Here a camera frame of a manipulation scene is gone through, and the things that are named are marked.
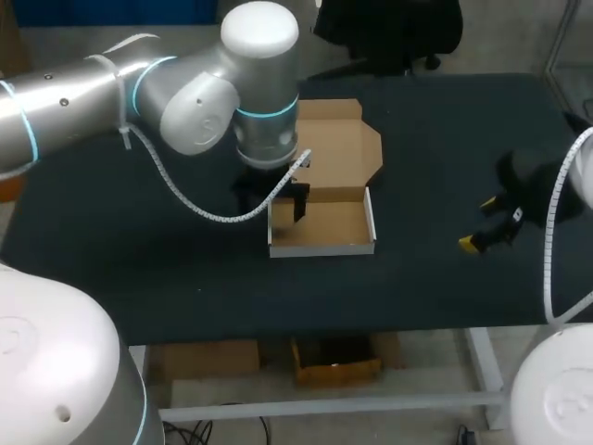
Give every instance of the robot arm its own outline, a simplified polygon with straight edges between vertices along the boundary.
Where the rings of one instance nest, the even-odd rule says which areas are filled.
[[[112,130],[122,107],[185,155],[212,148],[232,124],[247,165],[286,165],[297,150],[297,38],[287,9],[253,2],[231,11],[221,40],[195,55],[171,57],[140,34],[102,57],[9,79],[0,88],[0,172]]]

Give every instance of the open cardboard box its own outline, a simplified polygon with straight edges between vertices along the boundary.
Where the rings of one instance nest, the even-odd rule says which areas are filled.
[[[268,208],[272,258],[373,254],[377,235],[367,183],[383,165],[381,136],[362,121],[356,99],[301,100],[299,150],[311,150],[295,178],[310,184],[307,214],[294,223],[294,203]]]

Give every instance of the blue wall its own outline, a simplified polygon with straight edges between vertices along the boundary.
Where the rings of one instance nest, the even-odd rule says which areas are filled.
[[[15,0],[19,26],[212,24],[217,0]]]

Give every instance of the black office chair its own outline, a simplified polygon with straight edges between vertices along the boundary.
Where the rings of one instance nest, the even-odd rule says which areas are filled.
[[[323,0],[313,32],[347,46],[353,62],[311,79],[400,75],[421,57],[436,70],[436,55],[459,45],[463,18],[459,0]]]

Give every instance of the chair wheel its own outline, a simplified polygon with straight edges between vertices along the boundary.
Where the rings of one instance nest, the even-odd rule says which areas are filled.
[[[440,67],[440,66],[441,66],[441,59],[438,58],[437,56],[435,56],[434,54],[431,54],[430,56],[428,56],[426,58],[426,60],[424,61],[424,67],[430,71],[434,71],[434,70],[438,69],[438,67]]]

